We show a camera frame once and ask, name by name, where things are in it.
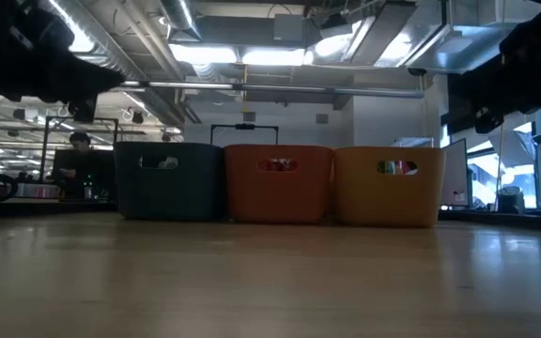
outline white wall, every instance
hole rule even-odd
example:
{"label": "white wall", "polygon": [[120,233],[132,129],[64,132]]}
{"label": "white wall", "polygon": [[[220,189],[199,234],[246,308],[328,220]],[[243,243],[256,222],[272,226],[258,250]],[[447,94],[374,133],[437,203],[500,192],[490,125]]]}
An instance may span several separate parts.
{"label": "white wall", "polygon": [[[210,102],[194,102],[192,108],[203,123],[185,127],[185,142],[209,144],[210,125],[243,123],[241,109],[247,108],[256,112],[256,125],[279,127],[280,145],[342,145],[341,111],[335,111],[331,104],[290,103],[285,107],[273,102],[228,102],[221,106]],[[317,114],[327,114],[329,124],[317,124]],[[234,144],[271,145],[274,144],[274,131],[215,130],[214,145]]]}
{"label": "white wall", "polygon": [[390,146],[399,137],[423,137],[423,100],[354,98],[354,144]]}
{"label": "white wall", "polygon": [[354,146],[354,98],[342,109],[341,144],[340,146]]}

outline cable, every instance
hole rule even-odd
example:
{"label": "cable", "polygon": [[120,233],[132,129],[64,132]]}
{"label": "cable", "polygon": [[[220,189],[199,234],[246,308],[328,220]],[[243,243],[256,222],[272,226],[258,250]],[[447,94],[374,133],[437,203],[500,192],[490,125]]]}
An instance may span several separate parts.
{"label": "cable", "polygon": [[289,7],[287,7],[287,6],[283,5],[283,4],[273,4],[269,8],[269,12],[267,13],[267,19],[271,16],[272,9],[275,8],[277,5],[281,6],[282,8],[285,8],[287,10],[287,12],[289,12],[289,14],[293,15],[293,12],[291,11],[291,9],[289,9]]}

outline wooden table surface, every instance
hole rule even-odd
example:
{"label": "wooden table surface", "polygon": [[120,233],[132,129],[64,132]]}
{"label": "wooden table surface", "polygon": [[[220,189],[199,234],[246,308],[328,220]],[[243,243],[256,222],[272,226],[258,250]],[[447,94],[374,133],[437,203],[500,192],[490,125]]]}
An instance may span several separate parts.
{"label": "wooden table surface", "polygon": [[4,219],[1,337],[541,337],[541,233]]}

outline ceiling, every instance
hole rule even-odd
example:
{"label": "ceiling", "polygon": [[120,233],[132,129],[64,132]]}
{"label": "ceiling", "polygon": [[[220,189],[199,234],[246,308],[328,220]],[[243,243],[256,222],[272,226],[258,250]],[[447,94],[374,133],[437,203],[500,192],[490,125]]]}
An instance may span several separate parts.
{"label": "ceiling", "polygon": [[[78,29],[81,34],[85,34],[91,41],[95,42],[94,48],[82,54],[81,57],[89,57],[96,64],[105,67],[111,67],[123,71],[128,80],[150,80],[150,81],[203,81],[198,78],[198,74],[193,70],[193,66],[187,62],[177,62],[170,49],[167,49],[168,28],[161,21],[163,17],[161,0],[132,0],[135,4],[134,10],[127,10],[128,0],[39,0],[43,4],[55,4],[54,8],[60,9],[68,15],[71,28]],[[493,23],[496,8],[486,10],[480,5],[491,2],[482,2],[481,0],[453,0],[453,7],[456,9],[457,22],[464,27],[479,26],[481,24]],[[282,0],[280,4],[276,0],[205,0],[192,1],[188,4],[192,7],[195,14],[195,24],[215,23],[216,22],[235,22],[240,18],[248,20],[257,20],[259,23],[274,23],[275,14],[291,13],[295,16],[313,15],[318,18],[322,13],[337,11],[347,8],[355,10],[362,6],[366,1],[345,1],[345,0]],[[242,64],[213,64],[218,78],[223,82],[230,83],[252,83],[269,85],[314,85],[314,86],[357,86],[374,88],[393,88],[393,89],[419,89],[419,79],[408,74],[404,67],[395,68],[394,66],[410,66],[415,64],[402,64],[402,60],[411,57],[417,53],[415,46],[422,46],[428,38],[431,38],[435,32],[440,29],[440,4],[434,0],[410,0],[410,1],[391,1],[380,0],[369,2],[373,7],[360,10],[356,15],[352,14],[349,20],[352,23],[360,21],[359,27],[353,31],[350,44],[360,34],[362,39],[360,50],[355,50],[354,56],[347,62],[340,61],[337,58],[327,58],[315,63],[314,66],[244,66]],[[376,7],[381,7],[381,11],[376,11]],[[139,22],[139,18],[145,17],[145,22]],[[310,34],[319,36],[315,27],[316,23],[310,19],[304,22],[303,35],[304,43]],[[252,27],[237,27],[235,33],[230,35],[237,43],[241,36],[255,39]],[[207,27],[208,31],[219,32],[224,28],[222,26]],[[456,39],[464,34],[460,32],[469,31],[468,28],[456,31],[453,26],[453,32],[445,35],[445,38],[439,40],[434,47],[433,54],[424,54],[419,62],[428,65],[429,70],[442,71],[441,65],[436,65],[440,58],[433,57],[440,52],[442,44],[447,44],[448,39]],[[482,30],[473,29],[479,38],[482,38]],[[408,32],[407,37],[411,41],[401,57],[405,59],[391,59],[388,51],[398,42],[403,32]],[[204,42],[213,41],[213,35],[203,37]],[[273,41],[272,33],[265,37],[265,43],[285,44],[284,41]],[[156,48],[156,40],[162,41],[165,53],[160,48]],[[491,40],[490,43],[498,43],[497,40]],[[458,59],[457,65],[466,65]],[[388,68],[377,68],[376,65],[383,62]],[[185,108],[189,101],[207,101],[215,104],[223,102],[272,102],[276,103],[323,103],[332,104],[333,109],[340,109],[348,101],[347,98],[325,95],[325,94],[302,94],[288,91],[251,91],[242,92],[210,92],[206,90],[189,91],[186,96],[177,93],[175,89],[156,89],[146,93],[129,93],[129,96],[122,92],[104,93],[99,96],[96,117],[118,119],[120,128],[124,131],[120,133],[119,138],[134,141],[160,142],[164,129],[172,131],[174,128],[182,129],[185,124],[207,123],[197,116],[191,115]],[[0,146],[7,146],[7,151],[28,151],[27,155],[39,157],[44,132],[43,122],[37,118],[27,118],[19,120],[13,117],[15,109],[23,108],[26,113],[38,114],[40,118],[48,116],[64,115],[66,110],[60,104],[45,104],[37,99],[26,98],[22,102],[10,102],[0,97]],[[131,122],[131,113],[133,111],[143,111],[145,120],[143,124],[137,125]],[[108,129],[112,128],[109,122],[103,125],[96,122],[93,125],[77,125],[73,121],[65,121],[65,125],[56,127],[56,131],[50,134],[50,143],[55,146],[65,146],[68,142],[68,136],[72,131],[88,131],[94,137],[94,144],[100,147],[107,147],[113,142],[112,133]],[[0,157],[8,158],[9,154],[2,154]]]}

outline plastic bin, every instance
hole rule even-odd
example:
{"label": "plastic bin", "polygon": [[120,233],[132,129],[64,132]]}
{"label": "plastic bin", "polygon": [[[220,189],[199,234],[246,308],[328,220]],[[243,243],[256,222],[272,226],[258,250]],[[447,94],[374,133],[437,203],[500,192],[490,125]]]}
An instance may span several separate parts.
{"label": "plastic bin", "polygon": [[318,223],[333,152],[322,146],[227,146],[230,216],[250,223]]}
{"label": "plastic bin", "polygon": [[444,165],[445,155],[436,148],[337,149],[335,216],[353,225],[432,226],[438,221]]}
{"label": "plastic bin", "polygon": [[210,221],[225,215],[224,152],[203,144],[116,144],[118,210],[127,218]]}

